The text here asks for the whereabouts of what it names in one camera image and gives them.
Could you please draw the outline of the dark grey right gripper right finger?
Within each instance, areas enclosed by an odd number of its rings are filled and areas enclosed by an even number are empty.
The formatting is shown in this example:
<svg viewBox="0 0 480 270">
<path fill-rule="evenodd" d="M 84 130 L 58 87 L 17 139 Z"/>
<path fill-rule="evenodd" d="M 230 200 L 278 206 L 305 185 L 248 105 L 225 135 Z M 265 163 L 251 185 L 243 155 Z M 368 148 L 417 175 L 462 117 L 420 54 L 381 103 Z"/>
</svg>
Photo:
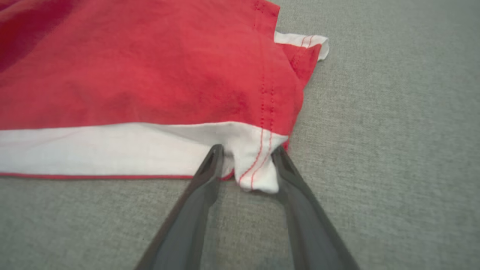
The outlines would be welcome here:
<svg viewBox="0 0 480 270">
<path fill-rule="evenodd" d="M 283 146 L 272 154 L 296 270 L 358 270 L 359 266 Z"/>
</svg>

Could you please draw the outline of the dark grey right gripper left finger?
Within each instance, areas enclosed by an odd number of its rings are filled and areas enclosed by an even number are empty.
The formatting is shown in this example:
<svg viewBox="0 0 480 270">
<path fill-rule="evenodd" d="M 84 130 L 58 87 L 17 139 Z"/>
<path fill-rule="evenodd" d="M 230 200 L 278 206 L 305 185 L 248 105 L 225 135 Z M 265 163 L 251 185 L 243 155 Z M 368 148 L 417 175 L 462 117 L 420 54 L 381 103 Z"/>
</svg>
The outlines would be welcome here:
<svg viewBox="0 0 480 270">
<path fill-rule="evenodd" d="M 209 209 L 218 198 L 223 145 L 213 145 L 154 236 L 137 270 L 198 270 Z"/>
</svg>

